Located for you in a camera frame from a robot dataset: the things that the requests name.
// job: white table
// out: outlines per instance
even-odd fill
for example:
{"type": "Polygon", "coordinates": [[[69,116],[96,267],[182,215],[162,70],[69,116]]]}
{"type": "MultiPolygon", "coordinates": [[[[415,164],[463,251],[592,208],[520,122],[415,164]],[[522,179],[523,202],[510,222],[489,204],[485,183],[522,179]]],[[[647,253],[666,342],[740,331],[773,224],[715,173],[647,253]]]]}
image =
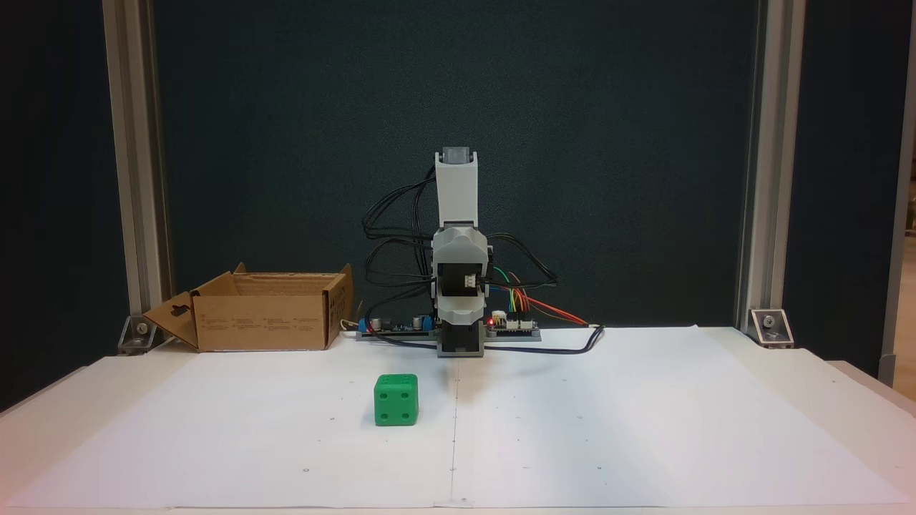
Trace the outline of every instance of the white table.
{"type": "MultiPolygon", "coordinates": [[[[828,364],[810,352],[766,350],[730,328],[704,331],[737,357],[767,388],[821,426],[853,455],[910,499],[916,499],[916,403],[902,398],[849,365],[828,364]]],[[[0,506],[86,439],[102,429],[194,354],[183,345],[164,345],[145,356],[106,357],[62,380],[0,417],[0,506]]],[[[791,435],[774,434],[774,438],[791,435]]],[[[56,515],[137,510],[44,510],[0,508],[3,513],[56,515]]],[[[447,509],[412,510],[442,513],[447,509]]],[[[483,513],[507,510],[477,510],[483,513]]],[[[583,509],[524,510],[568,513],[583,509]]],[[[614,514],[672,515],[739,513],[757,515],[833,513],[916,513],[916,502],[872,506],[758,508],[588,509],[614,514]]],[[[263,510],[178,509],[195,515],[242,515],[263,510]]],[[[271,510],[272,513],[403,513],[404,510],[271,510]]]]}

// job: green cube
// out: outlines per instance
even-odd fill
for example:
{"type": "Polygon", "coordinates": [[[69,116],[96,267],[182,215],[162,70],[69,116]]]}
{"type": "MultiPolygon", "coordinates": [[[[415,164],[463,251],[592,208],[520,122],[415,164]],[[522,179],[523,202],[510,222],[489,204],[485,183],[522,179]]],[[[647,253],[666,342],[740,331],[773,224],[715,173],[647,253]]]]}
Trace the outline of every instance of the green cube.
{"type": "Polygon", "coordinates": [[[384,374],[378,376],[374,390],[376,425],[413,425],[420,411],[417,376],[384,374]]]}

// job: black cable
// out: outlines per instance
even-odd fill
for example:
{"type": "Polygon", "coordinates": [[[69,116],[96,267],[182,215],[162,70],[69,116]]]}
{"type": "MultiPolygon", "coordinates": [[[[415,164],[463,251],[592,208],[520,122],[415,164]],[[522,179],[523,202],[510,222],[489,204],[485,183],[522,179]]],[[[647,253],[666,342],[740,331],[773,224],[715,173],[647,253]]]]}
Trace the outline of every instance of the black cable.
{"type": "Polygon", "coordinates": [[[572,356],[576,354],[585,354],[586,352],[594,348],[594,344],[598,343],[598,338],[605,333],[605,327],[603,325],[598,325],[595,327],[592,335],[588,337],[588,341],[585,342],[585,346],[581,349],[551,349],[551,348],[537,348],[537,347],[502,347],[498,345],[484,345],[486,350],[505,350],[510,352],[527,352],[531,354],[555,354],[561,356],[572,356]]]}
{"type": "Polygon", "coordinates": [[[497,286],[502,286],[504,288],[513,288],[513,289],[514,288],[518,288],[518,289],[540,288],[542,286],[556,286],[557,285],[557,279],[558,279],[557,274],[555,274],[553,271],[547,268],[547,265],[545,265],[543,261],[538,259],[538,257],[536,257],[528,249],[528,247],[526,247],[525,244],[523,244],[518,238],[514,237],[513,235],[509,233],[494,233],[492,235],[487,236],[486,238],[488,240],[503,240],[503,241],[508,241],[509,243],[511,243],[518,250],[520,250],[522,254],[525,255],[525,257],[527,257],[528,259],[531,260],[532,263],[534,263],[534,266],[537,267],[540,273],[544,274],[546,279],[541,282],[519,282],[519,283],[509,283],[509,282],[504,282],[498,279],[487,279],[485,282],[489,284],[495,284],[497,286]]]}
{"type": "Polygon", "coordinates": [[[365,277],[365,280],[369,284],[375,284],[376,286],[384,286],[386,288],[396,288],[396,287],[402,287],[402,286],[416,286],[419,284],[429,284],[434,281],[434,279],[429,275],[380,272],[380,271],[372,269],[372,263],[376,260],[376,256],[378,255],[378,252],[382,248],[387,247],[389,245],[403,245],[406,247],[413,247],[415,249],[416,248],[422,248],[422,249],[431,248],[430,246],[422,244],[422,243],[418,243],[418,242],[406,240],[406,239],[400,239],[400,238],[389,238],[383,241],[382,243],[376,245],[376,247],[372,249],[372,252],[370,252],[369,255],[365,257],[365,262],[363,263],[364,277],[365,277]],[[406,281],[406,282],[378,282],[372,279],[372,274],[392,276],[392,277],[412,277],[412,278],[419,278],[419,279],[406,281]]]}
{"type": "Polygon", "coordinates": [[[411,228],[407,227],[395,227],[395,226],[386,226],[386,227],[377,227],[376,223],[381,218],[381,216],[387,211],[387,209],[401,196],[410,192],[411,190],[417,190],[425,188],[427,184],[435,181],[435,177],[427,177],[423,181],[417,182],[416,184],[411,184],[409,186],[402,186],[395,189],[392,192],[389,192],[387,195],[381,198],[378,202],[372,205],[363,215],[363,233],[365,237],[369,239],[379,239],[384,237],[406,237],[411,239],[422,239],[422,240],[432,240],[432,235],[422,233],[420,231],[414,231],[411,228]]]}
{"type": "Polygon", "coordinates": [[[424,293],[425,293],[425,294],[429,294],[429,292],[430,292],[430,289],[429,289],[428,287],[423,286],[423,287],[415,288],[415,289],[413,289],[413,290],[402,291],[401,293],[399,293],[399,294],[397,294],[397,295],[393,295],[393,296],[391,296],[391,297],[388,297],[387,299],[384,299],[384,300],[382,300],[382,301],[376,302],[375,304],[369,306],[369,309],[365,310],[365,315],[363,315],[363,320],[365,321],[365,329],[366,329],[372,336],[378,338],[379,340],[381,340],[381,341],[383,341],[383,342],[388,342],[388,343],[394,344],[394,345],[400,345],[400,346],[402,346],[402,347],[416,347],[416,348],[424,348],[424,349],[435,349],[435,348],[436,348],[436,345],[435,345],[435,344],[417,344],[417,343],[414,343],[414,342],[402,342],[402,341],[400,341],[400,340],[395,340],[394,338],[389,338],[389,337],[387,337],[387,336],[383,336],[383,335],[381,335],[381,334],[379,334],[379,333],[376,333],[376,331],[372,328],[372,311],[373,311],[375,308],[380,307],[380,306],[383,306],[383,305],[388,304],[388,303],[390,303],[390,302],[401,301],[401,300],[410,299],[410,298],[413,298],[413,297],[419,297],[420,295],[423,295],[424,293]]]}
{"type": "MultiPolygon", "coordinates": [[[[426,177],[423,179],[426,181],[433,177],[433,174],[436,172],[436,167],[430,167],[426,172],[426,177]]],[[[417,234],[423,234],[422,226],[420,225],[420,197],[423,192],[426,190],[426,184],[423,184],[417,189],[417,192],[413,195],[413,225],[411,229],[417,234]]],[[[421,275],[430,276],[432,271],[430,270],[430,264],[426,259],[426,251],[420,248],[415,248],[413,251],[414,260],[417,262],[417,269],[420,271],[421,275]]]]}

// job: wall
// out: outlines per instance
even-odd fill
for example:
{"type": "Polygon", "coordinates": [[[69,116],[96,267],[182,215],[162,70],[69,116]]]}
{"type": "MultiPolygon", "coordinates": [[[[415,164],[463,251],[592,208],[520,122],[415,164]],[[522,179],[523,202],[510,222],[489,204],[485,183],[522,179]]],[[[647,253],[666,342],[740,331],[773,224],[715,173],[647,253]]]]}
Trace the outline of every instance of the wall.
{"type": "MultiPolygon", "coordinates": [[[[359,299],[388,296],[362,280],[361,215],[433,152],[470,146],[482,230],[515,234],[560,275],[532,295],[602,323],[730,325],[757,13],[749,0],[156,2],[178,285],[239,260],[351,262],[359,299]]],[[[395,211],[406,224],[408,203],[395,211]]],[[[537,278],[503,245],[497,265],[537,278]]],[[[392,256],[409,271],[408,253],[392,256]]]]}
{"type": "Polygon", "coordinates": [[[15,30],[0,410],[112,354],[128,313],[101,4],[24,3],[15,30]]]}
{"type": "Polygon", "coordinates": [[[878,373],[911,2],[808,2],[783,306],[795,339],[878,373]]]}

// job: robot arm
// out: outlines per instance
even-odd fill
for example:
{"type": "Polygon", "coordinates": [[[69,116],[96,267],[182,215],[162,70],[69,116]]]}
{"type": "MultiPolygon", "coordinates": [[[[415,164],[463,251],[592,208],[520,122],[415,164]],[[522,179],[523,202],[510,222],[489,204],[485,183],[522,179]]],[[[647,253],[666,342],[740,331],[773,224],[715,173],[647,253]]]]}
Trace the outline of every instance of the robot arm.
{"type": "Polygon", "coordinates": [[[492,249],[477,228],[477,153],[436,153],[439,229],[432,238],[432,297],[442,326],[439,356],[484,354],[484,309],[492,249]]]}

